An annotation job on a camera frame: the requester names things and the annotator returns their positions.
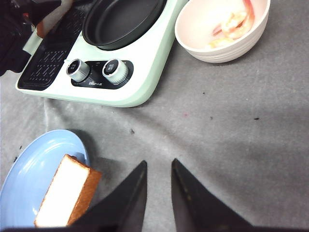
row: blue plate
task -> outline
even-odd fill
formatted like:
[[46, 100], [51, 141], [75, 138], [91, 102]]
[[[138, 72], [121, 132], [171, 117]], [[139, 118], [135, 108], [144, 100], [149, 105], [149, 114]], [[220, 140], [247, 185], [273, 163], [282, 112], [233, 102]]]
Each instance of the blue plate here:
[[82, 141], [69, 130], [47, 132], [23, 151], [2, 187], [1, 230], [34, 227], [33, 221], [41, 202], [65, 154], [76, 156], [79, 161], [90, 165]]

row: shrimp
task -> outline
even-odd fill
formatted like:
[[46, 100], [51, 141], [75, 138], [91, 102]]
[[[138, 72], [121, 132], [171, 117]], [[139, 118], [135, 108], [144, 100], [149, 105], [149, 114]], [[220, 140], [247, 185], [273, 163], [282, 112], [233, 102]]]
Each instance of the shrimp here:
[[246, 11], [230, 13], [229, 17], [212, 31], [213, 35], [220, 32], [231, 39], [238, 39], [250, 31], [254, 22], [254, 11], [250, 0], [243, 0]]
[[232, 43], [233, 41], [234, 40], [231, 39], [231, 38], [224, 37], [224, 38], [220, 38], [220, 39], [216, 39], [216, 40], [211, 41], [210, 43], [208, 43], [205, 46], [205, 48], [212, 49], [212, 48], [216, 48], [216, 47], [222, 47], [222, 46], [226, 46], [226, 45]]
[[[254, 11], [253, 11], [253, 7], [251, 4], [250, 0], [243, 0], [243, 3], [245, 5], [246, 8], [246, 16], [244, 17], [244, 20], [242, 22], [242, 24], [240, 26], [235, 26], [235, 22], [237, 22], [237, 20], [234, 20], [234, 17], [232, 16], [230, 18], [230, 20], [223, 22], [221, 24], [221, 30], [223, 32], [223, 34], [231, 39], [238, 39], [241, 36], [245, 35], [246, 33], [248, 33], [253, 25], [254, 22]], [[244, 16], [245, 14], [242, 14], [241, 16], [238, 14], [237, 17], [241, 18], [242, 16]]]

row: gray tablecloth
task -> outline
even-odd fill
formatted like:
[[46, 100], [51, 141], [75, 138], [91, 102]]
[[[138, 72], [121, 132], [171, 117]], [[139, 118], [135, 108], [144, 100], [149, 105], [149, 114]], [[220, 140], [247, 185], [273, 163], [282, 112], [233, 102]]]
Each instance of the gray tablecloth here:
[[175, 231], [174, 158], [253, 225], [308, 228], [308, 12], [307, 0], [273, 0], [261, 40], [225, 64], [196, 60], [175, 41], [153, 96], [135, 108], [33, 97], [6, 73], [1, 184], [31, 141], [69, 129], [103, 172], [92, 204], [148, 162], [145, 232]]

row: black frying pan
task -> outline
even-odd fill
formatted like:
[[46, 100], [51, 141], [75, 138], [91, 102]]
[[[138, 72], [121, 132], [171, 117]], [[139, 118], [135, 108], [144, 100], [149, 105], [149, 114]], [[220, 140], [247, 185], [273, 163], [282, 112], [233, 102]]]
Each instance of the black frying pan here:
[[103, 50], [125, 47], [159, 18], [167, 0], [97, 0], [83, 24], [83, 37]]

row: brand logo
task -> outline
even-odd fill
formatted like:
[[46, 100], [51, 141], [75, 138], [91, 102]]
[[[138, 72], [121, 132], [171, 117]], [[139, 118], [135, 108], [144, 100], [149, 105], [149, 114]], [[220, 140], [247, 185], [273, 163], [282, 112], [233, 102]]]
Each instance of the brand logo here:
[[90, 86], [102, 86], [102, 83], [96, 83], [96, 82], [92, 81], [92, 82], [89, 82], [89, 85]]

